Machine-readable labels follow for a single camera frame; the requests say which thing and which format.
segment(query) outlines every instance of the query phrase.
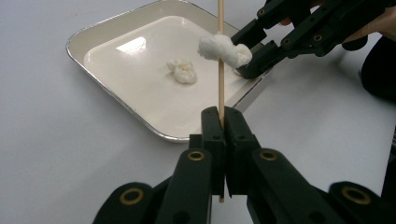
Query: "screw hole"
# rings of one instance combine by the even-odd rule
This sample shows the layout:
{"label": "screw hole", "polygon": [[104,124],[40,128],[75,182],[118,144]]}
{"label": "screw hole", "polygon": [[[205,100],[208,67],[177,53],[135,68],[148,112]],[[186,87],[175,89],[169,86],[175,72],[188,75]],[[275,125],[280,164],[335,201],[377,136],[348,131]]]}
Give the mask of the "screw hole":
{"label": "screw hole", "polygon": [[348,200],[350,200],[354,203],[358,203],[358,204],[362,204],[362,205],[371,203],[370,195],[368,195],[361,189],[345,186],[342,188],[341,191],[342,191],[344,197],[346,197]]}
{"label": "screw hole", "polygon": [[142,201],[144,192],[139,188],[125,190],[120,196],[120,202],[125,205],[133,205]]}

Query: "aluminum tray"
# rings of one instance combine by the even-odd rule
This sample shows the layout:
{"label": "aluminum tray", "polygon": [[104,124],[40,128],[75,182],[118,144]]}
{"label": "aluminum tray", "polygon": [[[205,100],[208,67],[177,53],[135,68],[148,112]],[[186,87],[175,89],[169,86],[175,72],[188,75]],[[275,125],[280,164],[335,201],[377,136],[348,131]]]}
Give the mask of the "aluminum tray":
{"label": "aluminum tray", "polygon": [[[159,1],[77,32],[66,49],[150,130],[166,140],[185,142],[190,133],[200,132],[201,111],[218,104],[218,63],[197,53],[199,37],[216,33],[217,25],[214,15],[191,3]],[[226,35],[236,32],[224,25]],[[172,59],[191,61],[197,82],[176,82],[166,67]],[[245,80],[226,65],[225,104],[241,105],[261,80]]]}

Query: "tray rim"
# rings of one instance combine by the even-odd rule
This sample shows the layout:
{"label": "tray rim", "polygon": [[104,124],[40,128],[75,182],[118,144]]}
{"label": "tray rim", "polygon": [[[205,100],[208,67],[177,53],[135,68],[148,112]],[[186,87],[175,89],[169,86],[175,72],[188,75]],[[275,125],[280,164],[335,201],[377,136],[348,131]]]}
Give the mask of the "tray rim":
{"label": "tray rim", "polygon": [[[142,7],[137,7],[137,8],[134,8],[134,9],[132,9],[132,10],[123,12],[123,13],[121,13],[121,14],[119,14],[119,15],[116,15],[116,16],[110,17],[110,18],[108,18],[108,19],[99,21],[99,22],[97,22],[97,23],[94,23],[94,24],[92,24],[92,25],[89,25],[89,26],[87,26],[87,27],[84,27],[84,28],[78,30],[77,32],[75,32],[74,34],[72,34],[72,35],[67,39],[67,42],[66,42],[66,45],[65,45],[65,49],[66,49],[66,52],[67,52],[68,56],[69,56],[75,63],[77,63],[77,64],[85,71],[85,73],[86,73],[87,75],[89,75],[89,77],[91,77],[94,81],[96,81],[96,83],[98,83],[99,86],[102,87],[102,89],[103,89],[104,91],[107,92],[107,94],[109,94],[109,95],[112,96],[114,99],[116,99],[122,106],[124,106],[130,113],[132,113],[141,123],[143,123],[151,132],[155,133],[156,135],[158,135],[158,136],[160,136],[161,138],[163,138],[163,139],[165,139],[165,140],[167,140],[167,141],[170,141],[170,142],[175,142],[175,143],[186,143],[186,142],[188,142],[188,141],[190,140],[189,137],[171,136],[171,135],[169,135],[169,134],[162,133],[162,132],[158,131],[158,130],[157,130],[156,128],[154,128],[151,124],[149,124],[145,119],[143,119],[139,114],[137,114],[131,107],[129,107],[125,102],[123,102],[123,101],[121,100],[121,98],[120,98],[116,93],[114,93],[111,89],[109,89],[109,88],[108,88],[103,82],[101,82],[93,73],[91,73],[82,63],[80,63],[80,62],[72,55],[72,52],[71,52],[71,50],[70,50],[70,48],[69,48],[69,47],[70,47],[70,44],[71,44],[71,42],[72,42],[72,40],[74,39],[74,37],[76,37],[77,35],[79,35],[80,33],[84,32],[84,31],[86,31],[86,30],[91,29],[92,27],[95,27],[95,26],[97,26],[97,25],[99,25],[99,24],[102,24],[102,23],[105,23],[105,22],[107,22],[107,21],[114,20],[114,19],[116,19],[116,18],[118,18],[118,17],[121,17],[121,16],[124,16],[124,15],[126,15],[126,14],[133,13],[134,11],[137,11],[137,10],[142,9],[142,8],[144,8],[144,7],[150,7],[150,6],[152,6],[152,5],[159,4],[159,3],[163,3],[163,2],[181,2],[181,3],[189,4],[189,5],[193,6],[193,7],[197,7],[197,8],[199,8],[199,9],[201,9],[202,11],[204,11],[205,13],[207,13],[208,15],[213,16],[213,17],[216,18],[216,16],[213,15],[212,13],[206,11],[205,9],[203,9],[203,8],[201,8],[201,7],[198,7],[198,6],[195,5],[194,3],[191,3],[191,2],[188,2],[188,1],[185,1],[185,0],[158,0],[158,1],[154,1],[154,2],[152,2],[152,3],[149,3],[149,4],[147,4],[147,5],[144,5],[144,6],[142,6]],[[234,28],[236,31],[239,30],[239,29],[235,28],[234,26],[232,26],[231,24],[229,24],[228,22],[226,22],[226,21],[225,21],[224,23],[226,23],[228,26]],[[231,108],[236,108],[236,107],[238,107],[239,105],[241,105],[241,103],[247,98],[247,96],[248,96],[259,84],[261,84],[261,82],[262,82],[262,80],[263,80],[263,77],[265,77],[265,75],[267,75],[267,74],[269,73],[269,71],[266,71],[263,75],[257,77],[257,78],[256,78],[256,82],[254,83],[254,85],[252,85],[252,87],[251,87],[247,92],[245,92],[245,94],[244,94],[235,104],[231,105],[230,107],[231,107]]]}

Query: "person's hand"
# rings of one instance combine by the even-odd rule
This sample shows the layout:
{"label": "person's hand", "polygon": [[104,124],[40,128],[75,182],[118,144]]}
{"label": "person's hand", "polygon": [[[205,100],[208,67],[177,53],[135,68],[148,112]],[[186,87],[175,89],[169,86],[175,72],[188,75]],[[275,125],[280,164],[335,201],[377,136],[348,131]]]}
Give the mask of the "person's hand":
{"label": "person's hand", "polygon": [[[320,6],[324,3],[325,0],[317,0],[312,2],[311,7]],[[286,18],[281,21],[281,25],[288,25],[291,23],[290,18]],[[387,7],[385,12],[369,22],[365,26],[363,26],[359,31],[355,34],[349,36],[344,43],[359,39],[366,35],[379,32],[381,35],[386,36],[387,38],[396,41],[396,7]]]}

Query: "white tabletop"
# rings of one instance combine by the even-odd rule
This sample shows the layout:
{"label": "white tabletop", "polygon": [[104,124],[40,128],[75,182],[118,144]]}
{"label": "white tabletop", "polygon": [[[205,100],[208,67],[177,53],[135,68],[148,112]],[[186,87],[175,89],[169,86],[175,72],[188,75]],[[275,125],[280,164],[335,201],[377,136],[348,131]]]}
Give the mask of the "white tabletop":
{"label": "white tabletop", "polygon": [[[217,2],[192,1],[217,14]],[[128,182],[155,186],[186,144],[150,132],[66,54],[70,35],[151,3],[2,1],[0,5],[0,222],[91,223]],[[242,28],[264,1],[225,1]],[[269,39],[290,28],[277,26]],[[284,60],[244,111],[263,147],[283,152],[314,186],[348,180],[381,193],[396,106],[366,92],[359,51]],[[213,203],[212,223],[251,223],[246,197]]]}

